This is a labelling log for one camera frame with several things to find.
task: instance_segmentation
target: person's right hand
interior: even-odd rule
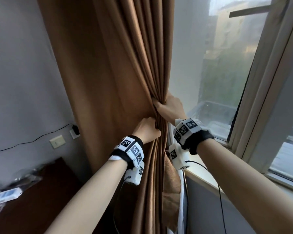
[[[175,125],[176,119],[187,119],[182,102],[179,98],[175,98],[170,92],[168,92],[167,100],[165,104],[161,104],[157,99],[152,98],[153,104],[156,107],[158,113],[168,122]]]

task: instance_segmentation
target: person's right arm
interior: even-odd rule
[[[186,119],[182,103],[168,95],[165,105],[153,100],[158,112],[175,125]],[[273,182],[213,139],[197,153],[226,196],[257,233],[293,233],[293,200]]]

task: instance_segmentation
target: sky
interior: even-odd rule
[[[209,15],[216,15],[217,10],[233,1],[244,1],[244,0],[211,0],[209,7]]]

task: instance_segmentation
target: curtain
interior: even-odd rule
[[[144,148],[140,185],[124,187],[131,195],[117,223],[124,233],[175,231],[181,183],[165,154],[167,122],[151,100],[166,100],[174,0],[38,3],[93,172],[142,118],[156,117],[162,132]]]

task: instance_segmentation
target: hand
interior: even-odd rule
[[[143,118],[142,121],[137,125],[133,132],[133,135],[139,137],[143,144],[154,141],[156,138],[160,137],[161,132],[155,129],[155,119],[152,117]]]
[[[170,92],[168,92],[167,100],[165,104],[161,104],[155,98],[152,98],[153,104],[156,107],[158,113],[168,122],[175,125],[176,119],[187,119],[185,111],[182,106],[182,102],[179,98],[175,98]]]

